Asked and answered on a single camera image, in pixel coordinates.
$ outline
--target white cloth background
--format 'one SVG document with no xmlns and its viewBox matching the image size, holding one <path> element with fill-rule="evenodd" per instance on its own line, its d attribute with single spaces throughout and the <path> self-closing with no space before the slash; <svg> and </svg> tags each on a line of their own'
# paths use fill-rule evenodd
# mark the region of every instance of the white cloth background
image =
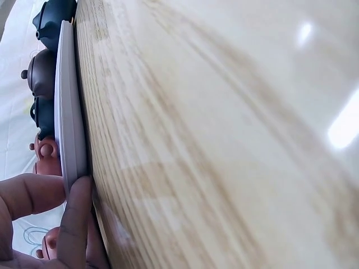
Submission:
<svg viewBox="0 0 359 269">
<path fill-rule="evenodd" d="M 31 173 L 36 162 L 34 152 L 29 150 L 29 143 L 34 141 L 38 132 L 29 114 L 33 97 L 20 73 L 27 69 L 32 57 L 44 48 L 35 37 L 36 29 L 32 24 L 43 2 L 16 0 L 0 41 L 0 180 Z M 62 214 L 63 206 L 60 206 L 15 221 L 14 249 L 34 255 L 35 250 L 40 248 L 44 233 L 59 226 Z"/>
</svg>

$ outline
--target wooden table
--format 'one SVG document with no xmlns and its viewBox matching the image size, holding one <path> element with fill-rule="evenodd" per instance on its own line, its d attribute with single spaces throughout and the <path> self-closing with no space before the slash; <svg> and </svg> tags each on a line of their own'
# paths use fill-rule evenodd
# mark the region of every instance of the wooden table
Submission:
<svg viewBox="0 0 359 269">
<path fill-rule="evenodd" d="M 113 268 L 357 268 L 359 6 L 80 0 Z"/>
</svg>

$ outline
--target pink figurine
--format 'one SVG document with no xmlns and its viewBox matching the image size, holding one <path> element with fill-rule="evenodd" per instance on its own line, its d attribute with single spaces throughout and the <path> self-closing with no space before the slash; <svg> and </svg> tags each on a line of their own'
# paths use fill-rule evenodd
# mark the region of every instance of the pink figurine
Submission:
<svg viewBox="0 0 359 269">
<path fill-rule="evenodd" d="M 58 233 L 60 231 L 60 227 L 56 227 L 51 229 L 46 233 L 46 235 L 43 238 L 43 246 L 42 250 L 38 249 L 36 251 L 36 256 L 38 256 L 39 259 L 56 259 L 57 257 L 57 238 Z"/>
<path fill-rule="evenodd" d="M 35 143 L 30 144 L 30 149 L 34 149 L 39 158 L 33 168 L 34 174 L 62 176 L 58 146 L 53 138 L 46 137 L 39 141 L 36 137 Z"/>
</svg>

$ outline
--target finger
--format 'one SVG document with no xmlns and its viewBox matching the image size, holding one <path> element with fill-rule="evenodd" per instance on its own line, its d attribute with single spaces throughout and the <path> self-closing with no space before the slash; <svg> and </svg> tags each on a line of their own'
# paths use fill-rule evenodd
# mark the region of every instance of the finger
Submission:
<svg viewBox="0 0 359 269">
<path fill-rule="evenodd" d="M 16 220 L 61 205 L 65 200 L 65 190 L 61 177 L 22 174 L 0 182 L 0 197 L 11 219 Z"/>
<path fill-rule="evenodd" d="M 85 268 L 92 180 L 82 177 L 73 184 L 62 216 L 57 259 L 68 268 Z"/>
<path fill-rule="evenodd" d="M 89 217 L 86 263 L 90 268 L 109 268 L 106 252 L 92 214 Z"/>
</svg>

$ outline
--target teapot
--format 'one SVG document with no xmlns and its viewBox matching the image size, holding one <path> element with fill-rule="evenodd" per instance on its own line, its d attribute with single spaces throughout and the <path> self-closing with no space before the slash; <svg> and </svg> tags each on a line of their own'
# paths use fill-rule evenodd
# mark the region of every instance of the teapot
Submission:
<svg viewBox="0 0 359 269">
<path fill-rule="evenodd" d="M 47 144 L 49 144 L 51 146 L 51 148 L 49 146 L 44 146 L 44 147 L 41 148 L 43 156 L 50 155 L 52 153 L 52 151 L 53 151 L 53 149 L 52 149 L 53 147 L 57 148 L 57 144 L 56 145 L 53 144 L 55 142 L 55 140 L 54 140 L 54 138 L 52 136 L 45 137 L 42 140 L 42 142 L 45 142 L 45 143 L 47 143 Z M 36 135 L 34 143 L 29 144 L 29 149 L 35 151 L 35 154 L 38 157 L 38 160 L 40 159 L 40 156 L 39 156 L 39 153 L 38 153 L 38 148 L 39 148 L 40 143 L 41 143 L 41 141 L 40 141 L 38 135 Z"/>
<path fill-rule="evenodd" d="M 36 38 L 49 50 L 57 52 L 61 22 L 63 20 L 71 22 L 75 17 L 76 7 L 75 0 L 49 0 L 34 17 Z"/>
<path fill-rule="evenodd" d="M 54 99 L 56 55 L 49 49 L 39 52 L 29 63 L 29 68 L 21 72 L 35 97 Z"/>
<path fill-rule="evenodd" d="M 30 108 L 30 116 L 36 123 L 36 127 L 40 128 L 38 138 L 43 140 L 46 136 L 55 135 L 55 115 L 54 101 L 48 100 L 42 96 L 35 98 Z"/>
<path fill-rule="evenodd" d="M 50 260 L 57 258 L 57 238 L 60 227 L 55 227 L 48 231 L 42 241 L 42 249 L 36 251 L 39 259 Z"/>
<path fill-rule="evenodd" d="M 58 158 L 58 146 L 55 140 L 43 139 L 40 141 L 36 155 L 39 160 L 34 165 L 34 174 L 62 176 L 61 162 Z"/>
</svg>

